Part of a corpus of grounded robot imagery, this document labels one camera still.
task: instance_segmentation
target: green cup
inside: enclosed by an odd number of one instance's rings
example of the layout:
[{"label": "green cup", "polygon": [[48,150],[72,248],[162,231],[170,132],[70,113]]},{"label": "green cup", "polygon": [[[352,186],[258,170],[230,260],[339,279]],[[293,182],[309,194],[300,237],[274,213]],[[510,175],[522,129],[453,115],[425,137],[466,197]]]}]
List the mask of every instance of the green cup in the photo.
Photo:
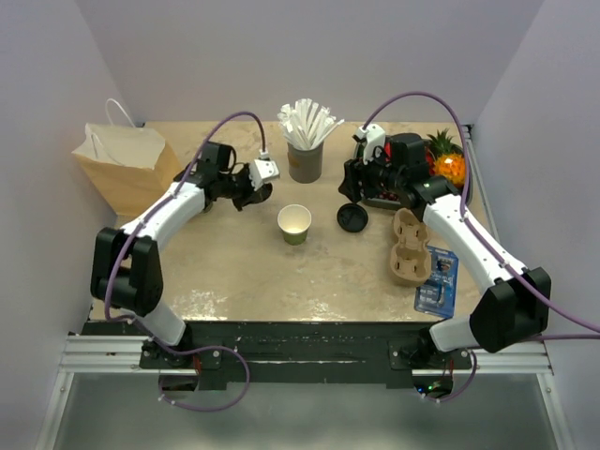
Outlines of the green cup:
[{"label": "green cup", "polygon": [[283,232],[283,239],[291,246],[299,246],[307,240],[311,221],[310,211],[301,204],[288,204],[277,216],[277,225]]}]

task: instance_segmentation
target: round black lid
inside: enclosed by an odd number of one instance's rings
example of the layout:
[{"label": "round black lid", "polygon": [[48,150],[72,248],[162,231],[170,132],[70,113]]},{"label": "round black lid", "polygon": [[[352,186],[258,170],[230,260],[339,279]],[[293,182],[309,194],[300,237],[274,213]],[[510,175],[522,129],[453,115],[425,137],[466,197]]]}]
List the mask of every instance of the round black lid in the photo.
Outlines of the round black lid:
[{"label": "round black lid", "polygon": [[337,210],[337,223],[349,233],[361,232],[368,223],[367,211],[356,203],[346,203]]}]

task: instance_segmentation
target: wooden tabletop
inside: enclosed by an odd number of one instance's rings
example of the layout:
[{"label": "wooden tabletop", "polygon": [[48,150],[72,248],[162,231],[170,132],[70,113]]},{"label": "wooden tabletop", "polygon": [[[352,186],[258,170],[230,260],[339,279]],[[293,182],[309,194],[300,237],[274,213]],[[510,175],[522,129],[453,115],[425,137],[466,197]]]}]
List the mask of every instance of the wooden tabletop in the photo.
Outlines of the wooden tabletop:
[{"label": "wooden tabletop", "polygon": [[[183,164],[215,122],[148,122],[162,134]],[[163,298],[186,320],[229,321],[438,321],[414,310],[414,289],[393,282],[387,270],[395,243],[391,211],[371,208],[360,233],[344,232],[336,212],[348,200],[338,193],[343,163],[353,155],[353,132],[360,124],[346,123],[327,139],[321,178],[301,185],[288,175],[287,145],[277,123],[265,123],[267,146],[281,170],[273,195],[261,204],[237,212],[220,199],[207,213],[193,218],[160,255]],[[421,136],[451,124],[380,123],[389,134]],[[260,133],[253,122],[232,122],[214,141],[235,147],[238,161],[258,156]],[[307,241],[286,244],[277,224],[278,212],[300,203],[312,214]],[[481,196],[473,183],[472,213],[488,227]],[[430,245],[448,248],[436,233]],[[479,301],[473,279],[458,270],[456,314],[468,314]],[[92,319],[103,319],[95,301]]]}]

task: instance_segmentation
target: cardboard cup holder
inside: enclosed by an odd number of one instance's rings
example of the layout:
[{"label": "cardboard cup holder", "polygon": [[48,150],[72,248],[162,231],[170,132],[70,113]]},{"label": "cardboard cup holder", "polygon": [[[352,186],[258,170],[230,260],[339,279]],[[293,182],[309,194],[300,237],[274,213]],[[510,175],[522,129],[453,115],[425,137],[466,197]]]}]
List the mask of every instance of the cardboard cup holder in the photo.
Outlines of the cardboard cup holder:
[{"label": "cardboard cup holder", "polygon": [[429,229],[410,209],[399,209],[394,215],[393,226],[397,243],[390,253],[392,277],[402,286],[421,286],[431,276]]}]

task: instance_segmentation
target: gray container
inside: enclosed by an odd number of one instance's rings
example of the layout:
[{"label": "gray container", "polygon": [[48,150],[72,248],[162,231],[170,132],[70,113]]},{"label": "gray container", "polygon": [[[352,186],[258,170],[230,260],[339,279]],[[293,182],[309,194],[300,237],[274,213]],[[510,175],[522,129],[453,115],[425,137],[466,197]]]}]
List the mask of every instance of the gray container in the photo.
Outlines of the gray container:
[{"label": "gray container", "polygon": [[298,183],[312,183],[321,176],[323,142],[312,150],[298,150],[288,143],[290,177]]}]

